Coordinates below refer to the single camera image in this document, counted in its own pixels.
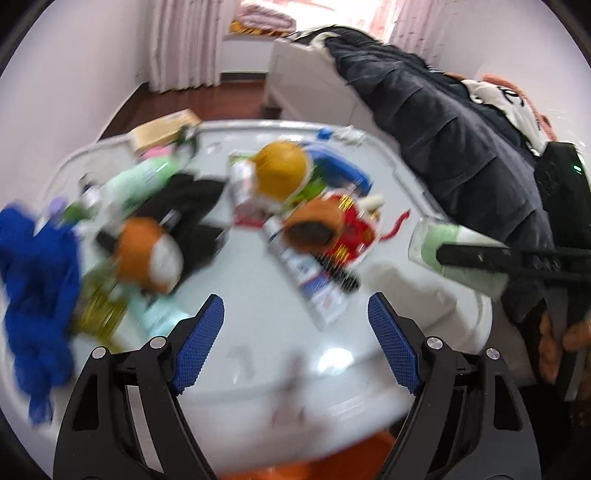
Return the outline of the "person's right hand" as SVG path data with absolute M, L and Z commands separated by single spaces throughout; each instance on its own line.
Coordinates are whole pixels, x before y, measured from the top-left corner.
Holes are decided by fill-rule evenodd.
M 564 352 L 576 353 L 590 346 L 590 312 L 584 319 L 569 327 L 561 340 L 555 338 L 551 316 L 545 311 L 540 323 L 541 339 L 538 347 L 542 378 L 554 383 L 558 376 L 559 361 Z

